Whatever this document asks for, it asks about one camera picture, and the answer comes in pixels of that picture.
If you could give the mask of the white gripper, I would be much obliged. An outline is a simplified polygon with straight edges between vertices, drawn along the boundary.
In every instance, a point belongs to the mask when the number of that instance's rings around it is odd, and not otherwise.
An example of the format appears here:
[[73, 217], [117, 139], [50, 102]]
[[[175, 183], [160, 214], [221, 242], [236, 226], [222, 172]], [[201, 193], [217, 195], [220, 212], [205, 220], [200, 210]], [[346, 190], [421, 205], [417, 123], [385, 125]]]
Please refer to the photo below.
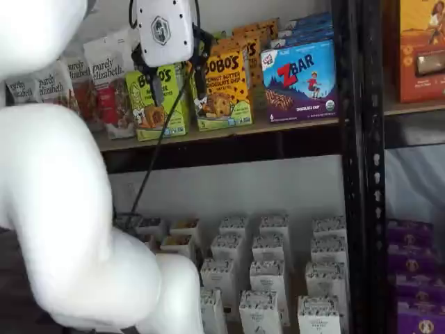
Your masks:
[[164, 101], [158, 68], [188, 61], [193, 66], [197, 98], [206, 97], [206, 64], [213, 36], [194, 24], [194, 2], [189, 0], [137, 0], [136, 20], [140, 44], [131, 53], [135, 68], [149, 84], [155, 106]]

